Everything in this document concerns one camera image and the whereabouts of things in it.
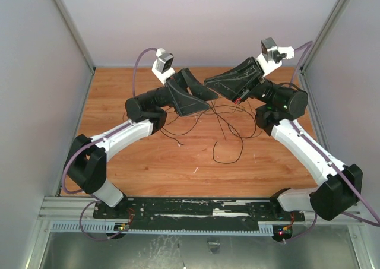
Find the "black zip tie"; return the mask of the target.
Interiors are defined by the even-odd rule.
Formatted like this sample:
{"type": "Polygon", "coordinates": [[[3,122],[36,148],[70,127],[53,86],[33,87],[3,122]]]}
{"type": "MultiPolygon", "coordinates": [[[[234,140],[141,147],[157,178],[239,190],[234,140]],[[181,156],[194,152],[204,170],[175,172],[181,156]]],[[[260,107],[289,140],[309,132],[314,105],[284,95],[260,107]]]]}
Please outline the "black zip tie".
{"type": "Polygon", "coordinates": [[[223,134],[224,141],[227,141],[226,134],[224,132],[224,129],[223,129],[221,121],[220,121],[220,116],[219,116],[219,114],[217,113],[217,111],[215,109],[214,101],[211,100],[210,103],[211,103],[211,110],[213,111],[213,113],[215,114],[215,116],[217,118],[218,124],[219,124],[220,129],[221,129],[221,133],[223,134]]]}

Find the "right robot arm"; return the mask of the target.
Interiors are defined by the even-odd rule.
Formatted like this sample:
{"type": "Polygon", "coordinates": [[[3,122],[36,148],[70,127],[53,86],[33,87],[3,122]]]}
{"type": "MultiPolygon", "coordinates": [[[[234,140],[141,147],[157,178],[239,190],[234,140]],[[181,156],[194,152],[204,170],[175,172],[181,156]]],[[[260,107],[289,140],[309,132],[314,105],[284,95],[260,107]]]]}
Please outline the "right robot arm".
{"type": "Polygon", "coordinates": [[[256,125],[284,145],[313,177],[311,189],[285,188],[269,206],[272,218],[284,220],[291,211],[314,211],[331,221],[358,202],[363,172],[346,165],[319,145],[298,123],[308,105],[307,92],[293,83],[276,84],[265,77],[263,59],[247,58],[223,74],[205,79],[206,87],[233,103],[258,99],[256,125]]]}

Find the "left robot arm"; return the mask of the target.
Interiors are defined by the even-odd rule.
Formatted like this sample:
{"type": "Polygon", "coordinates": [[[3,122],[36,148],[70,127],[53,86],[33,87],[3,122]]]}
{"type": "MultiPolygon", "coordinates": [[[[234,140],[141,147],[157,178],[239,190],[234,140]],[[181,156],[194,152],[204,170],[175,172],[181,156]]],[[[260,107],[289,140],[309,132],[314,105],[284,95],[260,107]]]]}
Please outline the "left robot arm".
{"type": "Polygon", "coordinates": [[[165,107],[172,107],[179,116],[210,109],[210,101],[218,95],[200,83],[188,68],[169,76],[163,86],[129,98],[125,102],[128,119],[122,124],[92,137],[77,136],[69,149],[61,178],[62,190],[70,178],[85,192],[107,205],[114,218],[128,210],[124,193],[107,178],[107,163],[136,141],[160,131],[167,119],[165,107]]]}

